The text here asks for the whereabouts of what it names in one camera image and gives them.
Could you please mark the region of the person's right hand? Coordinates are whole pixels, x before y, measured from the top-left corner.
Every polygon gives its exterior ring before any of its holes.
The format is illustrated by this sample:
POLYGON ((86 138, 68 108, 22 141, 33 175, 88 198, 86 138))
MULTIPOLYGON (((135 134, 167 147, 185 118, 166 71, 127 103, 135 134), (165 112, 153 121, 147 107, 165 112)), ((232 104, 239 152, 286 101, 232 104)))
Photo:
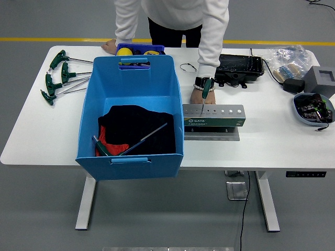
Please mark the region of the person's right hand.
POLYGON ((109 54, 115 55, 117 51, 116 39, 111 39, 101 45, 101 48, 109 54))

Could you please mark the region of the person's left hand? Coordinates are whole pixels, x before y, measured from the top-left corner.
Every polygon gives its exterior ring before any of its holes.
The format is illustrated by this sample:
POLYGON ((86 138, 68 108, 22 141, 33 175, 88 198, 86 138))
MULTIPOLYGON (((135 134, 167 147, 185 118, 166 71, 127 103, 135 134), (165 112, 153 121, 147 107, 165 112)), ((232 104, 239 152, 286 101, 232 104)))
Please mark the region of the person's left hand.
POLYGON ((209 92, 206 99, 202 98, 203 92, 194 88, 190 97, 191 104, 215 104, 215 92, 209 92))

